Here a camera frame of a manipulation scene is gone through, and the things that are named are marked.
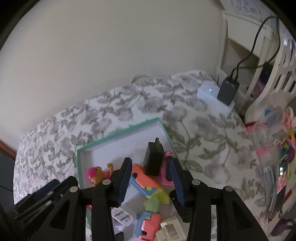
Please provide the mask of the pink watch band toy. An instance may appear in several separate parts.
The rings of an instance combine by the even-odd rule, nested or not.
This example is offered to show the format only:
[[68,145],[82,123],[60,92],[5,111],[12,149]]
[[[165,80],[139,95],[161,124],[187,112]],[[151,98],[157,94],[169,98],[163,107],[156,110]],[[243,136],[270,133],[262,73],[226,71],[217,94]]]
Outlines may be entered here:
[[161,165],[161,181],[163,185],[173,185],[173,180],[171,177],[170,162],[173,159],[173,154],[171,152],[164,152],[163,161]]

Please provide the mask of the cream plastic frame piece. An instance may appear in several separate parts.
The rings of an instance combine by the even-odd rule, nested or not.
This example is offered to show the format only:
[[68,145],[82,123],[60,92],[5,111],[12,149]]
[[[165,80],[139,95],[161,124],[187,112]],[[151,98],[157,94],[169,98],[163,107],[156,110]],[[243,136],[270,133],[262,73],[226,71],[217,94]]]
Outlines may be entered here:
[[161,229],[156,232],[159,241],[182,241],[186,239],[178,218],[174,215],[161,222]]

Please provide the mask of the white wall charger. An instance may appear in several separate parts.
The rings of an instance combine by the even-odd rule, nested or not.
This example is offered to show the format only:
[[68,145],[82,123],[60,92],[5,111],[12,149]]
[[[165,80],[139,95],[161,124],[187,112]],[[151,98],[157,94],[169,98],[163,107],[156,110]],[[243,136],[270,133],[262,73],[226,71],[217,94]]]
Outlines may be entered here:
[[111,216],[115,221],[120,223],[122,226],[129,226],[133,222],[133,216],[130,215],[128,212],[126,212],[121,207],[112,208]]

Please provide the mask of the pink helmet dog figure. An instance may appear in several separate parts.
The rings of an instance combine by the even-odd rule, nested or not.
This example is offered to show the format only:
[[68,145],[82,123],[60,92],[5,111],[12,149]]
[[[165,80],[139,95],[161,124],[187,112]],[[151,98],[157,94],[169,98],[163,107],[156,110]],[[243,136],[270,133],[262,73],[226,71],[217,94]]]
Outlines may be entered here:
[[103,171],[99,166],[89,168],[86,174],[88,181],[94,185],[97,185],[100,182],[109,179],[113,173],[113,164],[108,163],[107,168],[107,171]]

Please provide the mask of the black wall charger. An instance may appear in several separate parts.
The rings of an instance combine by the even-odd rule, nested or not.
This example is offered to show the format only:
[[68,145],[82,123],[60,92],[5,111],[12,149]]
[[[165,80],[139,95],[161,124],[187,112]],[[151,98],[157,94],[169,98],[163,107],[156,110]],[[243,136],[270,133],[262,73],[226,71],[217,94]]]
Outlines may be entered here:
[[149,142],[144,157],[144,174],[147,176],[158,176],[163,161],[163,145],[156,138],[154,142]]

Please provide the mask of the black toy car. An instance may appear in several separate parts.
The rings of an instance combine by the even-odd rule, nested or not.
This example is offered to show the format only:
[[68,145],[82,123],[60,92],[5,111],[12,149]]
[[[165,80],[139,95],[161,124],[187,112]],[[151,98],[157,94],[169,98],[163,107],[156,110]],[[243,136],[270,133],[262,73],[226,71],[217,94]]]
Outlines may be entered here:
[[192,216],[192,208],[182,207],[182,205],[178,201],[177,193],[175,190],[173,190],[169,193],[169,197],[170,197],[178,215],[181,217],[182,221],[184,223],[190,223],[191,216]]

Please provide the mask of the teal rimmed white box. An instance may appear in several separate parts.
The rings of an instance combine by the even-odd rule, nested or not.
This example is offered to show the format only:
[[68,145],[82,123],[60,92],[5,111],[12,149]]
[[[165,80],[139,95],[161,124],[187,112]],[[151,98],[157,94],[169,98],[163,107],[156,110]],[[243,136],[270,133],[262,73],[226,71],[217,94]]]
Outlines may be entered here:
[[[114,169],[118,170],[125,158],[131,158],[134,164],[142,165],[148,143],[155,141],[156,138],[159,138],[164,151],[171,152],[177,157],[173,142],[159,118],[144,121],[82,147],[77,152],[79,187],[81,189],[93,187],[86,176],[87,170],[91,167],[99,166],[107,170],[107,164],[112,163]],[[115,231],[123,231],[125,240],[137,240],[134,229],[137,216],[143,212],[146,200],[147,198],[133,185],[128,186],[122,207],[133,216],[133,222],[127,227],[117,222],[113,223]]]

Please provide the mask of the floral grey white blanket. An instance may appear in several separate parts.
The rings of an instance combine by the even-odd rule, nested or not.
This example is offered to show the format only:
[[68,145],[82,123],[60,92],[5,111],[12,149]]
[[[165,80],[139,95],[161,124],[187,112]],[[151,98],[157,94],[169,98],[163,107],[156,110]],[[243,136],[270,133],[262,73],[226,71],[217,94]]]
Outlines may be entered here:
[[145,77],[70,106],[20,140],[14,169],[14,201],[52,179],[77,175],[77,150],[90,142],[159,118],[183,167],[214,187],[232,186],[263,230],[268,229],[262,166],[236,112],[213,111],[197,98],[213,79],[202,70]]

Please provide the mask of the clear bag of toys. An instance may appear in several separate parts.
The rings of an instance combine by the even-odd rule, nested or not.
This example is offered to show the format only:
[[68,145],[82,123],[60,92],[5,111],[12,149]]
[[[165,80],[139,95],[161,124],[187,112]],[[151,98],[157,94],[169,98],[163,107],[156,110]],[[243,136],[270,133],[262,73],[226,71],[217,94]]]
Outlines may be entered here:
[[245,126],[261,164],[267,237],[269,240],[294,240],[295,113],[291,107],[268,108],[259,121]]

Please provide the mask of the white power strip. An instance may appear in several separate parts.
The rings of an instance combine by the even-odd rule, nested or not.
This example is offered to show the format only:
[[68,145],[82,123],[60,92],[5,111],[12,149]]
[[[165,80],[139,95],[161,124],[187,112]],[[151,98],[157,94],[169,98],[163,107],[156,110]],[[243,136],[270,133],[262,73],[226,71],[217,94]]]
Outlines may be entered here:
[[219,101],[217,99],[219,90],[218,85],[204,83],[198,88],[197,98],[207,104],[208,112],[211,115],[219,117],[222,114],[227,118],[233,110],[235,102],[232,101],[229,105],[225,105],[223,102]]

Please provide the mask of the dark grey power adapter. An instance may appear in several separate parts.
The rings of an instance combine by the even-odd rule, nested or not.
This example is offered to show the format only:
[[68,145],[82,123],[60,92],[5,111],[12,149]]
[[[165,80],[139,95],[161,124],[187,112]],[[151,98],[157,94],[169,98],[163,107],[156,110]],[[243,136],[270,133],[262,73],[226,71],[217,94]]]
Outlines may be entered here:
[[224,103],[226,106],[229,106],[233,101],[238,88],[239,88],[239,82],[234,81],[229,76],[226,77],[220,86],[217,99],[220,102]]

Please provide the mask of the white shelf unit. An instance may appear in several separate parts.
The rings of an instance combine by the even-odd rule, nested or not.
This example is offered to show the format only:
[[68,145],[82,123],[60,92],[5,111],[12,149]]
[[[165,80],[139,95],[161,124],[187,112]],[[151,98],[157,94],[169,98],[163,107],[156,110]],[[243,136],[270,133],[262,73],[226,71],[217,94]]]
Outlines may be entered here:
[[[287,108],[295,98],[295,40],[285,26],[279,24],[279,32],[268,25],[228,11],[222,12],[222,41],[216,68],[216,82],[226,78],[222,69],[226,40],[232,40],[259,58],[257,69],[250,83],[241,83],[234,98],[235,107],[244,116],[246,123],[263,117],[266,109],[280,106]],[[251,94],[263,70],[263,64],[270,60],[273,68],[257,98]]]

